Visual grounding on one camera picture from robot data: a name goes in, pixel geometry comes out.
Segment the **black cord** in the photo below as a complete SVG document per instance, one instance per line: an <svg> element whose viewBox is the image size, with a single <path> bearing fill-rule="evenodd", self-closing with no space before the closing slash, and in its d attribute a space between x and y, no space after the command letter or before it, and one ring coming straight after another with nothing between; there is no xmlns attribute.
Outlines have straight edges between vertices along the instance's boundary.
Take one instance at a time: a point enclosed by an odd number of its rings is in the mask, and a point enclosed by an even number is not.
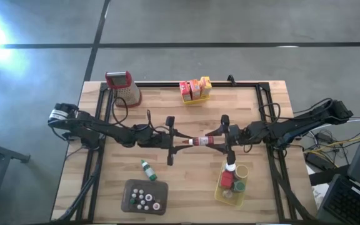
<svg viewBox="0 0 360 225"><path fill-rule="evenodd" d="M277 117L275 118L275 120L273 121L273 122L271 122L271 123L269 123L265 128L262 128L257 134L255 134L255 135L253 135L252 137L250 137L249 139L248 139L248 141L249 140L252 140L252 139L254 139L254 138L256 138L256 137L258 137L261 133L262 133L262 131L264 131L265 129L267 129L269 126L271 126L271 125L273 125L274 123L276 123L278 120L279 120L279 118L280 118L280 114L281 114L281 107L280 107L280 104L279 103L269 103L269 104L264 104L263 106L260 106L259 108L258 108L258 111L260 112L260 113L263 113L264 115L265 115L265 110L264 110L264 108L266 107L266 106L273 106L273 105L276 105L278 108L279 108L279 114L277 115Z"/></svg>
<svg viewBox="0 0 360 225"><path fill-rule="evenodd" d="M286 156L287 156L287 149L285 149L284 151L286 152L286 153L284 153L284 158L286 158Z"/></svg>
<svg viewBox="0 0 360 225"><path fill-rule="evenodd" d="M55 131L55 129L53 127L51 127L51 129L52 129L52 132L55 134L55 136L59 137L63 141L68 141L68 140L64 139L62 136L60 136L58 133L56 133L56 131Z"/></svg>
<svg viewBox="0 0 360 225"><path fill-rule="evenodd" d="M354 143L348 144L347 146L344 146L344 148L349 147L349 146L351 146L351 145L353 145L353 144L357 144L357 143L360 143L360 141L357 141L357 142L354 142Z"/></svg>
<svg viewBox="0 0 360 225"><path fill-rule="evenodd" d="M328 110L328 109L329 109L329 108L333 105L333 102L334 102L334 101L331 99L331 100L330 100L329 105L328 105L328 106L326 106L323 110L321 110L320 112L314 113L314 114L312 114L312 115L310 115L310 116L306 116L306 117L301 117L301 118L276 117L276 116L270 116L270 115L267 115L267 114L265 114L265 116L270 117L270 118L290 119L290 120L303 120L303 119L310 119L310 118L312 118L313 116L316 116L316 115L321 114L321 113L323 113L324 111Z"/></svg>
<svg viewBox="0 0 360 225"><path fill-rule="evenodd" d="M357 134L357 135L355 135L355 136L353 136L353 137L350 137L350 138L348 138L348 139L345 139L345 140L342 140L342 141L348 141L348 140L351 140L351 139L354 139L354 138L356 138L357 136L359 136L360 135L360 132ZM329 148L332 148L333 146L327 146L327 145L325 145L325 144L320 144L321 146L326 146L326 147L329 147Z"/></svg>
<svg viewBox="0 0 360 225"><path fill-rule="evenodd" d="M301 111L297 111L297 112L292 112L292 113L297 114L297 113L303 113L303 112L309 111L309 110L313 109L315 106L317 106L318 104L321 104L324 101L332 101L332 99L330 97L327 97L327 98L319 101L318 103L314 104L309 109L305 109L305 110L301 110Z"/></svg>
<svg viewBox="0 0 360 225"><path fill-rule="evenodd" d="M330 138L331 138L331 142L332 142L332 143L334 143L334 142L339 142L339 141L333 136L332 132L329 131L328 129L321 129L321 130L319 131L319 133L327 133L328 135L330 135ZM340 145L340 148L342 149L342 153L343 153L344 155L338 154L338 152L336 151L336 146L327 146L327 145L323 145L323 144L319 144L319 143L318 143L318 145L319 145L319 147L320 147L320 146L326 146L326 147L328 147L328 148L332 148L332 151L334 152L334 159L333 159L333 161L335 161L336 156L338 156L338 157L340 157L340 158L345 158L347 165L349 165L349 160L348 160L348 157L347 157L347 154L349 153L349 151L348 151L348 149L346 149L346 148L343 146L343 144L339 144L339 145Z"/></svg>
<svg viewBox="0 0 360 225"><path fill-rule="evenodd" d="M337 153L334 152L334 157L332 158L332 162L334 165L336 165L336 156L337 156Z"/></svg>
<svg viewBox="0 0 360 225"><path fill-rule="evenodd" d="M252 148L253 148L253 145L250 145L250 146L249 146L249 149L248 149L247 151L245 151L245 146L244 146L244 147L242 147L242 150L243 150L245 153L249 153Z"/></svg>
<svg viewBox="0 0 360 225"><path fill-rule="evenodd" d="M74 152L71 152L70 154L68 154L65 158L65 160L68 160L69 156L73 155L74 153L82 150L82 149L85 149L86 147L85 146L81 146L79 149L75 150Z"/></svg>
<svg viewBox="0 0 360 225"><path fill-rule="evenodd" d="M277 106L277 108L279 109L279 114L277 116L270 116L271 118L275 118L274 121L271 124L274 124L275 122L277 122L280 119L280 115L281 115L281 107L279 103L269 103L269 104L264 104L263 106L260 106L258 108L259 112L261 112L261 110L263 109L263 114L265 113L264 108L266 106Z"/></svg>
<svg viewBox="0 0 360 225"><path fill-rule="evenodd" d="M126 115L125 115L125 117L124 117L122 120L120 120L120 121L118 120L118 118L116 117L115 112L114 112L114 104L115 104L115 102L116 102L118 99L120 99L120 100L123 101L124 107L126 108ZM126 128L126 129L129 129L129 130L132 130L132 131L142 131L142 130L145 130L145 129L149 128L149 127L151 127L152 130L155 130L154 127L152 126L152 123L151 123L151 112L150 112L149 109L147 109L148 124L145 125L145 126L142 127L142 128L134 129L134 128L127 127L127 126L125 126L125 125L122 124L122 122L123 122L125 119L127 119L128 115L129 115L129 108L128 108L128 105L127 105L126 101L124 100L124 98L122 98L122 97L115 97L115 99L112 101L111 104L112 104L112 106L111 106L111 108L112 108L112 110L111 110L111 112L112 112L112 117L113 117L113 119L115 120L114 125L120 125L122 128Z"/></svg>

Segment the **yellow basket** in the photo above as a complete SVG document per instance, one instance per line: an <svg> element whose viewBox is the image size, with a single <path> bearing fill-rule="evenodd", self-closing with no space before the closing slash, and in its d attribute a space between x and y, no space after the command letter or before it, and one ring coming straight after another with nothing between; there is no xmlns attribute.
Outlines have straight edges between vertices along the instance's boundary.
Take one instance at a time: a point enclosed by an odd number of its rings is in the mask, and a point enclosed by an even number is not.
<svg viewBox="0 0 360 225"><path fill-rule="evenodd" d="M230 197L230 198L225 198L222 195L222 193L223 193L223 191L225 189L220 186L220 180L222 179L222 171L224 170L224 165L225 164L226 164L226 160L223 161L223 163L222 163L222 168L221 168L220 173L219 173L219 179L217 180L216 190L215 190L215 199L218 200L218 201L221 201L222 203L227 203L227 204L230 204L232 206L236 206L237 208L241 208L241 206L243 206L243 203L244 203L245 191L238 192L238 193L234 192L232 197ZM236 165L237 166L238 165L247 166L246 164L244 164L242 162L236 163ZM240 179L240 181L242 181L245 184L246 187L247 187L247 179L248 179L248 177Z"/></svg>
<svg viewBox="0 0 360 225"><path fill-rule="evenodd" d="M211 97L209 95L207 96L202 96L197 100L191 100L191 101L185 101L184 98L181 96L182 101L184 104L196 104L196 103L203 103L206 102L207 100L209 100Z"/></svg>

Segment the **bottle cap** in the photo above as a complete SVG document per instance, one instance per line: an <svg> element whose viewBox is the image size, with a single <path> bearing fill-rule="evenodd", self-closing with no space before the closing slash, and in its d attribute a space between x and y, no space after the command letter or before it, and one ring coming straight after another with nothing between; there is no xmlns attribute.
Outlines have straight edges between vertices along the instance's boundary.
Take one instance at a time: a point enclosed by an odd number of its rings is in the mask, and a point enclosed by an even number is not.
<svg viewBox="0 0 360 225"><path fill-rule="evenodd" d="M158 202L155 202L153 205L152 205L152 208L154 208L154 210L159 210L161 208L161 205L158 203Z"/></svg>
<svg viewBox="0 0 360 225"><path fill-rule="evenodd" d="M232 164L232 165L228 165L228 164L226 163L225 168L226 168L227 171L233 172L233 171L236 170L236 164L234 163L234 164Z"/></svg>
<svg viewBox="0 0 360 225"><path fill-rule="evenodd" d="M242 181L236 181L234 182L233 190L237 192L243 192L245 191L245 184Z"/></svg>
<svg viewBox="0 0 360 225"><path fill-rule="evenodd" d="M147 166L148 165L148 162L144 161L144 160L141 160L141 166L144 167L144 166Z"/></svg>
<svg viewBox="0 0 360 225"><path fill-rule="evenodd" d="M146 200L146 201L151 201L152 199L153 199L152 194L147 194L147 195L145 195L145 200Z"/></svg>

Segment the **concrete floor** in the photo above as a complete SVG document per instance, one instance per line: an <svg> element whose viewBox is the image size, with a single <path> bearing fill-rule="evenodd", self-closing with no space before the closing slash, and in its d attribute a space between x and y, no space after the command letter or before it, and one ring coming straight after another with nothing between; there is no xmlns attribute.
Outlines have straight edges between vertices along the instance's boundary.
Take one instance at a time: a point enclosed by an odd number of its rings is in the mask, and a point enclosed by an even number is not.
<svg viewBox="0 0 360 225"><path fill-rule="evenodd" d="M103 4L0 1L0 44L93 43ZM101 43L356 41L360 0L112 0L101 38ZM31 154L29 164L9 166L0 224L49 220L67 144L46 121L55 103L78 102L90 53L91 48L0 49L0 146ZM99 49L91 80L124 70L138 81L223 80L228 74L238 80L282 79L296 111L331 97L360 116L360 47ZM360 122L329 130L346 139L360 131ZM350 160L355 148L349 148ZM340 157L336 163L345 164Z"/></svg>

